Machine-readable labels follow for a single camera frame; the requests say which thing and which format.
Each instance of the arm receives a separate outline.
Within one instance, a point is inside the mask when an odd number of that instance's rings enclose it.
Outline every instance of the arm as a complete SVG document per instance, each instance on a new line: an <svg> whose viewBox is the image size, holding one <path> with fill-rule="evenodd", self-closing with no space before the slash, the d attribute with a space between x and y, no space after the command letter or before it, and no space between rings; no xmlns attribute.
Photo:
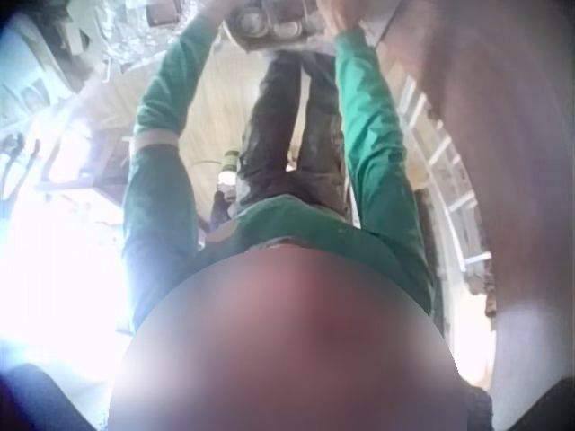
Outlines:
<svg viewBox="0 0 575 431"><path fill-rule="evenodd" d="M137 108L123 251L135 329L189 275L197 251L193 191L177 145L230 2L212 2L170 46Z"/></svg>
<svg viewBox="0 0 575 431"><path fill-rule="evenodd" d="M427 290L429 271L405 170L403 133L376 52L358 26L363 10L348 0L320 0L318 4L336 35L346 164L361 227L381 238L414 283Z"/></svg>

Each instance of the green work uniform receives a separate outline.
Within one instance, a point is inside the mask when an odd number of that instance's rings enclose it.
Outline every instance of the green work uniform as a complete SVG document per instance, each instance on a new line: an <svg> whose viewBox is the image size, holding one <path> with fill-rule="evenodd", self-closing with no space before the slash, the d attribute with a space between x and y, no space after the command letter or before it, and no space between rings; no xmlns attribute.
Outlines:
<svg viewBox="0 0 575 431"><path fill-rule="evenodd" d="M185 127L216 35L208 20L197 17L166 53L137 109L135 140L148 142L131 159L123 252L134 327L195 272L286 237L368 265L429 313L429 271L403 133L376 52L360 29L343 32L335 45L345 158L361 229L282 195L252 205L236 218L230 235L199 249L193 189L172 136Z"/></svg>

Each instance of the person's left arm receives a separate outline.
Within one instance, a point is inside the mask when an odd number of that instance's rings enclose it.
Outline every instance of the person's left arm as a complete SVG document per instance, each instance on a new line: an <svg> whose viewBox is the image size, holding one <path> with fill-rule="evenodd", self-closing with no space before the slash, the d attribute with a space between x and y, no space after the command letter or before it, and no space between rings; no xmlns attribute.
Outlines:
<svg viewBox="0 0 575 431"><path fill-rule="evenodd" d="M217 28L235 3L212 0L170 46L137 108L123 251L135 329L189 275L197 252L198 219L178 139Z"/></svg>

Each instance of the dark pants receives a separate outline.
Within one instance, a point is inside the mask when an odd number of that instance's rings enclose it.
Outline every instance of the dark pants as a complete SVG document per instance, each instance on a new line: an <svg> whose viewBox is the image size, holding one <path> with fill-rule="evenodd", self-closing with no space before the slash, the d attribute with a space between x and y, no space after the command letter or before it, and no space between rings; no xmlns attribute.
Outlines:
<svg viewBox="0 0 575 431"><path fill-rule="evenodd" d="M286 172L299 110L302 67L311 78L304 136L297 169ZM334 58L276 53L243 136L236 212L263 199L288 194L346 216L342 150Z"/></svg>

